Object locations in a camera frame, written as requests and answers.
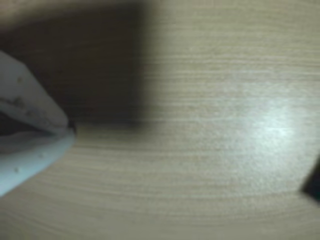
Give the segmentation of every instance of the dark object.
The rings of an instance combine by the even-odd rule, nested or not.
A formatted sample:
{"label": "dark object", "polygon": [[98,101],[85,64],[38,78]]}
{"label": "dark object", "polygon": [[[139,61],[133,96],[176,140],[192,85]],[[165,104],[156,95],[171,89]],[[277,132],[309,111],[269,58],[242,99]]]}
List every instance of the dark object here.
{"label": "dark object", "polygon": [[320,204],[320,159],[314,172],[309,176],[302,191]]}

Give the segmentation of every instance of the table surface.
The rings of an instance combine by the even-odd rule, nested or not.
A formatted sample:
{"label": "table surface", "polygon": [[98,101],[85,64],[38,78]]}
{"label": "table surface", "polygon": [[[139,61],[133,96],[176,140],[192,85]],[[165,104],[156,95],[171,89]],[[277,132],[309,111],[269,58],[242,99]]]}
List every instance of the table surface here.
{"label": "table surface", "polygon": [[[0,19],[92,4],[2,0]],[[140,126],[77,115],[74,147],[0,199],[1,239],[320,239],[300,193],[320,153],[320,2],[147,5]]]}

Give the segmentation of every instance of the white object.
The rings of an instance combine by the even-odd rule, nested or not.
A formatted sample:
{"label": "white object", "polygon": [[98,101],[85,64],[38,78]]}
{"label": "white object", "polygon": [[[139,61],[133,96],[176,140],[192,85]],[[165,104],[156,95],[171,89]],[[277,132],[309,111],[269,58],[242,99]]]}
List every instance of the white object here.
{"label": "white object", "polygon": [[27,67],[1,51],[0,112],[41,130],[0,136],[1,197],[62,157],[75,133]]}

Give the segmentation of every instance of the wooden table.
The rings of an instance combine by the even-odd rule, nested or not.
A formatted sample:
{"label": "wooden table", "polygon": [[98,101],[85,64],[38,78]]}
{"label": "wooden table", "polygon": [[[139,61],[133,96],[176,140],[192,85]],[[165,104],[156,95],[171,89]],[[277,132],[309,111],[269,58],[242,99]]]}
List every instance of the wooden table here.
{"label": "wooden table", "polygon": [[85,2],[0,2],[2,48],[78,126],[0,199],[1,239],[319,240],[320,2]]}

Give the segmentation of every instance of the wood grain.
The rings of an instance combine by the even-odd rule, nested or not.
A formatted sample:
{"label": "wood grain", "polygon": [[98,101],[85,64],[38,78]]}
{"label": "wood grain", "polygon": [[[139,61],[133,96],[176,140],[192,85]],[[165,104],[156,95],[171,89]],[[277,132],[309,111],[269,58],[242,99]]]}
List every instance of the wood grain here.
{"label": "wood grain", "polygon": [[[1,20],[77,3],[2,0]],[[63,159],[0,199],[1,239],[318,240],[299,189],[320,153],[319,12],[148,3],[142,127],[78,122]]]}

